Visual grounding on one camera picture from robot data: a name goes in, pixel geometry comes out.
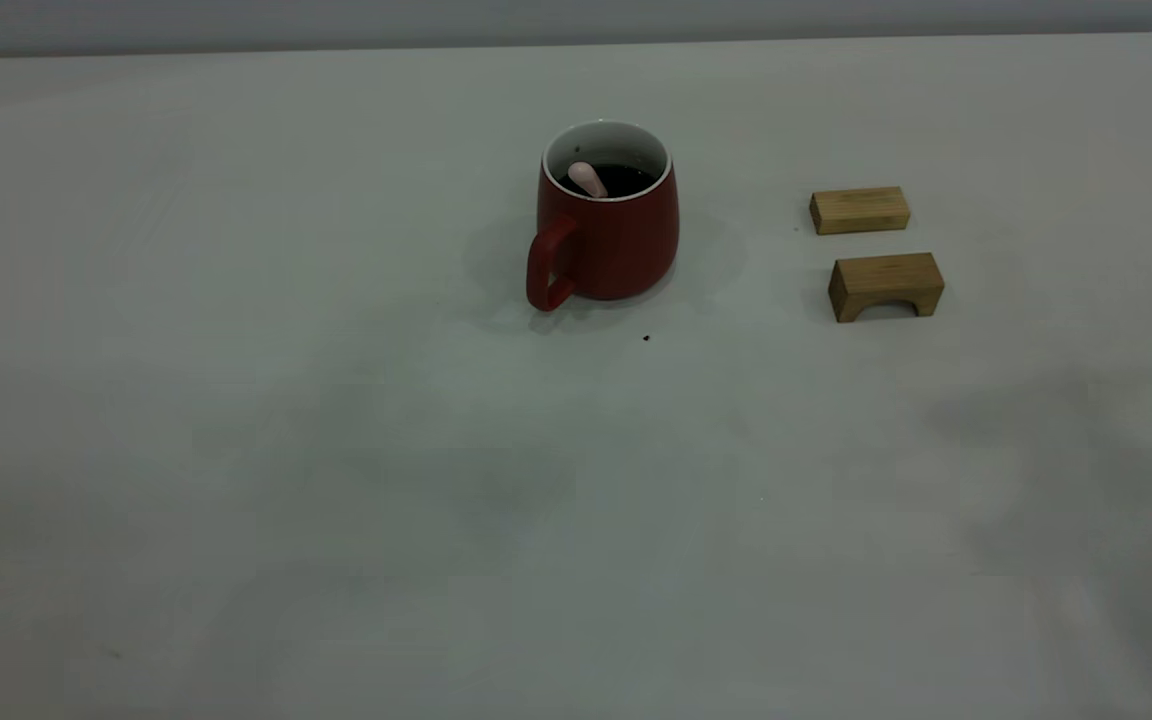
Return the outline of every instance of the mug handle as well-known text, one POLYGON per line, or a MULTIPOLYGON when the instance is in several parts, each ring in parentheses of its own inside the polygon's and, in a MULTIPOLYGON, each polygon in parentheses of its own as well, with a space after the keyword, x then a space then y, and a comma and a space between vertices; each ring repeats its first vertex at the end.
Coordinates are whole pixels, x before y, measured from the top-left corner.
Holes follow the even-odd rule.
POLYGON ((576 220, 567 215, 558 215, 554 222, 536 233, 531 241, 531 252, 526 255, 526 302, 536 310, 548 313, 550 310, 563 304, 563 300, 576 290, 576 283, 567 275, 558 275, 550 285, 550 274, 554 272, 554 256, 576 232, 576 220))

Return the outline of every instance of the dark liquid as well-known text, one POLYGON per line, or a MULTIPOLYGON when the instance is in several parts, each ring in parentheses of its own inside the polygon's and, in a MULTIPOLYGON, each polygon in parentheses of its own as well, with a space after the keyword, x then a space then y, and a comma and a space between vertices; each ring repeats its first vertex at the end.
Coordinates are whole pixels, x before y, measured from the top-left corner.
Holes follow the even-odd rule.
MULTIPOLYGON (((650 176, 637 168, 627 168, 624 165, 594 165, 594 173, 598 173, 602 187, 607 188, 608 197, 637 195, 652 187, 652 183, 657 181, 655 176, 650 176)), ((570 177, 563 176, 558 183, 576 195, 589 197, 589 192, 585 192, 584 188, 573 182, 570 177)))

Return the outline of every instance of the white table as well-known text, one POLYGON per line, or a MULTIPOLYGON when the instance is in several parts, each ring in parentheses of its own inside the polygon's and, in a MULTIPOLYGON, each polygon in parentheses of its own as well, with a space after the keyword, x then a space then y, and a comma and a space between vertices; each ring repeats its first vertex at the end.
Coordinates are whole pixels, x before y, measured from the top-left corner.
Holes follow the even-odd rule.
POLYGON ((1152 719, 1152 35, 0 61, 8 717, 1152 719), (589 118, 679 263, 536 314, 589 118))

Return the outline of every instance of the gray wall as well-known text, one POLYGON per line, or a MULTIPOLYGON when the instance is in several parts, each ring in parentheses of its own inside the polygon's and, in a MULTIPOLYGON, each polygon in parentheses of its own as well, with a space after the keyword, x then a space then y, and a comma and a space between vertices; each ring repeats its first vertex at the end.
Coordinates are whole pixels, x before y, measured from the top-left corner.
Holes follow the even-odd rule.
POLYGON ((0 0, 0 55, 1152 29, 1152 0, 0 0))

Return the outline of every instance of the rectangular wooden block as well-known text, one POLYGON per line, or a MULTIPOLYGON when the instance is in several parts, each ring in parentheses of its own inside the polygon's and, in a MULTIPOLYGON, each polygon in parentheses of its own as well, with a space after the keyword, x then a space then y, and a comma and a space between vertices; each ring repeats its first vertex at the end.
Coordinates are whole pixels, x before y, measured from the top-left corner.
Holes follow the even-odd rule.
POLYGON ((812 192, 812 222, 817 234, 902 232, 909 205, 899 187, 812 192))
POLYGON ((945 278, 931 252, 835 260, 829 278, 829 304, 839 323, 851 323, 865 306, 893 301, 909 302, 922 318, 937 312, 942 291, 945 278))

